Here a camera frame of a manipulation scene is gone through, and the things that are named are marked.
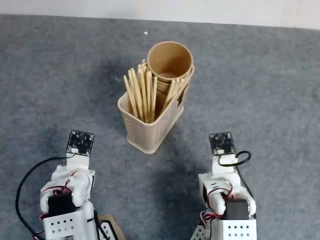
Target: paper cup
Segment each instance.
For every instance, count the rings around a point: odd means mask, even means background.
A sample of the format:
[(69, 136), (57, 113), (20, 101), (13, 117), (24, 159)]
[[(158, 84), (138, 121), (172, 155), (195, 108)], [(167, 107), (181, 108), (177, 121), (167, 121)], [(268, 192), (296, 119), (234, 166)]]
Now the paper cup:
[(175, 79), (183, 79), (190, 74), (193, 57), (188, 48), (178, 42), (164, 41), (149, 51), (147, 64), (159, 86), (167, 88)]

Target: basket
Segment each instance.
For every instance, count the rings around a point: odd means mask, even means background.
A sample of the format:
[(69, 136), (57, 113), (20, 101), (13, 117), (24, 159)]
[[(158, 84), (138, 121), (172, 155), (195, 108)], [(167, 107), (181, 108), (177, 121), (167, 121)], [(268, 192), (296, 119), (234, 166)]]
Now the basket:
[(166, 101), (166, 96), (157, 91), (155, 112), (156, 116), (159, 116), (152, 123), (145, 123), (132, 115), (132, 108), (129, 104), (127, 92), (120, 97), (118, 100), (118, 108), (121, 111), (125, 125), (126, 139), (131, 145), (145, 154), (153, 154), (158, 149), (170, 129), (184, 111), (186, 94), (194, 72), (195, 67), (193, 66), (192, 71), (187, 80), (185, 79), (186, 81), (182, 88), (160, 115), (159, 113)]

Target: gray carpet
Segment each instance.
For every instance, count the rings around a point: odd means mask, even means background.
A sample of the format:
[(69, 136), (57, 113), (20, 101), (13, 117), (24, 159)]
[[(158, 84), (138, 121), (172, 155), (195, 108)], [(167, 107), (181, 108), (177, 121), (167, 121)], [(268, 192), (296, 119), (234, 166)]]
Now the gray carpet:
[[(158, 151), (127, 143), (122, 76), (154, 44), (194, 56), (184, 113)], [(320, 31), (46, 16), (0, 16), (0, 239), (31, 239), (17, 186), (34, 164), (63, 156), (70, 129), (96, 134), (91, 200), (129, 240), (188, 240), (204, 209), (198, 173), (208, 134), (232, 131), (257, 203), (259, 240), (320, 239)], [(41, 230), (39, 191), (58, 163), (27, 181), (21, 211)]]

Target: white wall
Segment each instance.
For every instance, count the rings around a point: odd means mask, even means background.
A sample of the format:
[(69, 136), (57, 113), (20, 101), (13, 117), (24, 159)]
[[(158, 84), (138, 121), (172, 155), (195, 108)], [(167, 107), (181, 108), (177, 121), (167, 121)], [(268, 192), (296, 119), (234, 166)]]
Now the white wall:
[(0, 13), (320, 30), (320, 0), (0, 0)]

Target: circuit board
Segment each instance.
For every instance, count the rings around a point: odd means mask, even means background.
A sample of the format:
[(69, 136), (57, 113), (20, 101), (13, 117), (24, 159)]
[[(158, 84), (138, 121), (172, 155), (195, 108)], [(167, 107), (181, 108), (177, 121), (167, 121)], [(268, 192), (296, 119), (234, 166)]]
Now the circuit board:
[(90, 156), (95, 135), (93, 133), (71, 130), (66, 152)]
[(235, 154), (236, 149), (230, 131), (209, 134), (213, 156)]

